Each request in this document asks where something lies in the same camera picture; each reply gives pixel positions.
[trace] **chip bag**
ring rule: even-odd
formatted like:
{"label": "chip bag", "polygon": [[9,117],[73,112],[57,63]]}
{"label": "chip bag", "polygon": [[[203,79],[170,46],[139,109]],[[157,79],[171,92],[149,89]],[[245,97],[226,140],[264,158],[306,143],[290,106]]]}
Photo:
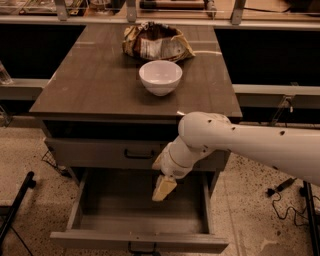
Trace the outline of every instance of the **chip bag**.
{"label": "chip bag", "polygon": [[179,29],[154,22],[124,31],[123,52],[145,60],[179,61],[195,54]]}

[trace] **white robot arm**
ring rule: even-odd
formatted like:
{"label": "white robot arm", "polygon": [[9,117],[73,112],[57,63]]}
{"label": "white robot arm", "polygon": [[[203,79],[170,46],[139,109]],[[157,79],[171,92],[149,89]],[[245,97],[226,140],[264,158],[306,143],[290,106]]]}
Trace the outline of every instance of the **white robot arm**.
{"label": "white robot arm", "polygon": [[154,201],[162,201],[200,159],[228,150],[320,186],[320,131],[235,125],[220,114],[192,112],[179,123],[179,136],[153,164],[163,172]]}

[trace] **ceramic bowl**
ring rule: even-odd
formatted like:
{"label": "ceramic bowl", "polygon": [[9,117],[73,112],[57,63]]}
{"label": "ceramic bowl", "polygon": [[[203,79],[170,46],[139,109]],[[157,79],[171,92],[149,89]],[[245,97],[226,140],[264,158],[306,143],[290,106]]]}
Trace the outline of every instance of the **ceramic bowl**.
{"label": "ceramic bowl", "polygon": [[149,92],[164,96],[177,88],[182,69],[174,62],[155,60],[144,64],[139,70],[139,76]]}

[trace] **cable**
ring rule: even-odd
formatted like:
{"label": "cable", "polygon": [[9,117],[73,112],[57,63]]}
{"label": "cable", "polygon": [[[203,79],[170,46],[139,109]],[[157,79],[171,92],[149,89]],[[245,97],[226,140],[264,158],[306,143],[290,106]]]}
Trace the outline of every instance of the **cable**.
{"label": "cable", "polygon": [[28,246],[26,245],[26,243],[23,241],[23,239],[21,238],[21,236],[18,234],[18,232],[12,227],[12,225],[10,226],[10,228],[12,229],[12,231],[16,234],[16,236],[19,238],[20,242],[23,244],[24,248],[26,248],[26,250],[28,251],[28,253],[30,254],[30,256],[33,256],[32,252],[30,251],[30,249],[28,248]]}
{"label": "cable", "polygon": [[280,220],[285,220],[288,217],[289,211],[292,209],[294,211],[294,219],[293,219],[294,220],[294,225],[297,226],[297,227],[308,226],[308,224],[306,224],[306,223],[297,224],[297,215],[300,216],[301,218],[305,219],[305,220],[308,220],[308,218],[303,215],[305,213],[307,207],[305,207],[302,212],[299,212],[293,206],[289,206],[287,208],[287,210],[286,210],[285,215],[282,217],[282,216],[280,216],[280,214],[279,214],[279,212],[278,212],[278,210],[277,210],[277,208],[275,206],[275,202],[279,202],[282,199],[282,197],[281,197],[281,194],[279,192],[276,192],[276,194],[279,195],[279,199],[272,200],[272,207],[273,207],[274,211],[276,212],[278,218]]}

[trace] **speckled floor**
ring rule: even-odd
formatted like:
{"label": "speckled floor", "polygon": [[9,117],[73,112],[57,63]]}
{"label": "speckled floor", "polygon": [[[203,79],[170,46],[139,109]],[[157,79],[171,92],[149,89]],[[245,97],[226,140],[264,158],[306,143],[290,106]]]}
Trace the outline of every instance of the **speckled floor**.
{"label": "speckled floor", "polygon": [[[37,185],[29,189],[13,223],[13,228],[35,256],[40,255],[130,255],[129,252],[63,249],[52,243],[50,232],[64,231],[77,186],[41,161],[46,152],[43,133],[31,117],[15,117],[9,127],[0,127],[0,205],[10,205],[29,171]],[[211,199],[215,234],[229,240],[221,256],[310,256],[311,239],[307,226],[294,225],[293,212],[280,220],[266,197],[268,187],[280,184],[287,175],[248,159],[231,155]],[[293,206],[302,210],[299,195],[302,181],[296,180],[282,192],[275,205],[281,216]],[[4,256],[29,255],[10,230],[2,245]],[[197,255],[161,253],[161,255]]]}

